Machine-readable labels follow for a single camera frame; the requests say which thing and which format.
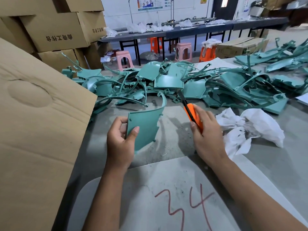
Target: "pink plastic stool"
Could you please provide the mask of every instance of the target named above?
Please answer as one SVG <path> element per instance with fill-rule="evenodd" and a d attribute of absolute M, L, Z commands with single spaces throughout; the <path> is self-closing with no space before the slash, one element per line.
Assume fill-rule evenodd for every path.
<path fill-rule="evenodd" d="M 129 51 L 117 51 L 116 53 L 116 59 L 118 62 L 118 68 L 120 71 L 123 71 L 125 68 L 135 68 L 132 62 L 131 55 L 129 54 Z M 127 58 L 129 67 L 128 65 L 122 65 L 122 59 Z"/>
<path fill-rule="evenodd" d="M 189 58 L 183 59 L 183 52 L 185 49 L 189 49 Z M 191 43 L 178 43 L 175 48 L 175 53 L 178 55 L 180 61 L 193 62 L 193 52 L 192 52 L 192 44 Z"/>

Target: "forearm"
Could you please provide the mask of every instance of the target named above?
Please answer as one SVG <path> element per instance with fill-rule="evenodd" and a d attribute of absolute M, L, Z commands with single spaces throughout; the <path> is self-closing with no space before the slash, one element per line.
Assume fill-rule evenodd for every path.
<path fill-rule="evenodd" d="M 106 166 L 82 231 L 115 231 L 119 229 L 123 179 L 126 170 Z"/>
<path fill-rule="evenodd" d="M 212 169 L 241 208 L 253 230 L 308 230 L 230 159 L 222 160 Z"/>

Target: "hand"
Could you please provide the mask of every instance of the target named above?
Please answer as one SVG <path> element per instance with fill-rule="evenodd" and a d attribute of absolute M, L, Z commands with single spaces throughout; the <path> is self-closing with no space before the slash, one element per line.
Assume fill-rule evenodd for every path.
<path fill-rule="evenodd" d="M 220 125 L 212 112 L 205 111 L 197 105 L 194 105 L 194 109 L 203 123 L 203 132 L 200 133 L 198 126 L 190 122 L 195 148 L 201 159 L 210 167 L 214 167 L 222 159 L 228 159 Z"/>
<path fill-rule="evenodd" d="M 124 139 L 127 121 L 127 117 L 116 117 L 107 133 L 106 164 L 123 169 L 125 172 L 134 159 L 135 139 L 139 133 L 139 127 L 135 127 Z"/>

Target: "stool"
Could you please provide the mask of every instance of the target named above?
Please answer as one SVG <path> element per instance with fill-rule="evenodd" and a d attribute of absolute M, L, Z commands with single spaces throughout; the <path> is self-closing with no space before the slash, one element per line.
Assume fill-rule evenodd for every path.
<path fill-rule="evenodd" d="M 123 71 L 125 68 L 135 68 L 133 65 L 133 61 L 131 58 L 131 55 L 129 54 L 129 51 L 117 51 L 116 53 L 116 59 L 118 62 L 118 68 L 120 71 Z M 127 61 L 129 62 L 129 67 L 128 65 L 123 65 L 122 66 L 122 59 L 127 58 Z"/>
<path fill-rule="evenodd" d="M 157 37 L 151 37 L 151 52 L 152 50 L 154 53 L 158 54 L 158 47 L 157 47 Z M 159 44 L 159 49 L 163 49 L 163 39 L 159 38 L 160 44 Z"/>
<path fill-rule="evenodd" d="M 192 52 L 192 44 L 191 43 L 178 43 L 176 45 L 175 53 L 178 56 L 178 59 L 175 58 L 176 62 L 178 61 L 187 61 L 193 62 L 193 52 Z"/>
<path fill-rule="evenodd" d="M 199 62 L 207 62 L 211 61 L 216 57 L 215 51 L 216 51 L 216 46 L 212 46 L 212 48 L 206 48 L 205 56 L 203 57 L 203 51 L 204 47 L 201 49 L 201 54 L 199 58 Z"/>

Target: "yellow sign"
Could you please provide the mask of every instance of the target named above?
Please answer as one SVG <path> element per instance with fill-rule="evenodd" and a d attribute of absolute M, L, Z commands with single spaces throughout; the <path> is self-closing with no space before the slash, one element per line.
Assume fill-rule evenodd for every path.
<path fill-rule="evenodd" d="M 200 4 L 205 4 L 206 3 L 206 0 L 201 0 L 200 1 Z"/>

